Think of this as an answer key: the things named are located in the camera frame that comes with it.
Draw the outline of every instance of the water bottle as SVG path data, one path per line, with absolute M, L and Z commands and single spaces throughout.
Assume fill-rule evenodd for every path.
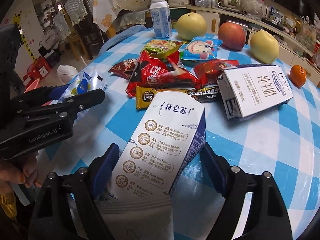
M 172 36 L 172 24 L 167 1 L 151 0 L 150 12 L 156 39 L 170 38 Z
M 280 22 L 280 14 L 279 14 L 279 10 L 277 9 L 277 11 L 275 12 L 275 21 L 276 22 Z
M 269 11 L 269 20 L 272 21 L 275 18 L 275 10 L 271 6 L 270 11 Z

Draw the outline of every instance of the tangerine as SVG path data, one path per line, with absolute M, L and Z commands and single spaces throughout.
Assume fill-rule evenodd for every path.
M 300 65 L 294 65 L 290 70 L 289 79 L 297 88 L 301 88 L 307 81 L 306 70 Z

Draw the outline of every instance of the cardboard box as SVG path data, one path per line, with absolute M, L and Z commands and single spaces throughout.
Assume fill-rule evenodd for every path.
M 293 98 L 289 82 L 279 66 L 233 66 L 225 69 L 217 81 L 228 119 L 248 118 Z
M 204 106 L 182 92 L 157 93 L 112 172 L 108 192 L 119 199 L 169 194 L 204 143 Z

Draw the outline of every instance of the kettle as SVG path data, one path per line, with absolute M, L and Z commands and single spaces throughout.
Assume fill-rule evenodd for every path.
M 220 4 L 222 7 L 231 8 L 231 9 L 239 9 L 240 0 L 221 0 Z

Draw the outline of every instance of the apple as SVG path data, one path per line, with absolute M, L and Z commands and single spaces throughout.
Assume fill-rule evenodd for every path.
M 240 25 L 235 23 L 223 23 L 219 27 L 218 39 L 228 49 L 241 50 L 245 44 L 245 36 Z
M 207 23 L 200 14 L 187 13 L 178 19 L 175 28 L 181 38 L 191 41 L 196 36 L 205 35 Z
M 270 33 L 258 31 L 250 40 L 250 51 L 259 61 L 271 64 L 279 56 L 279 44 Z

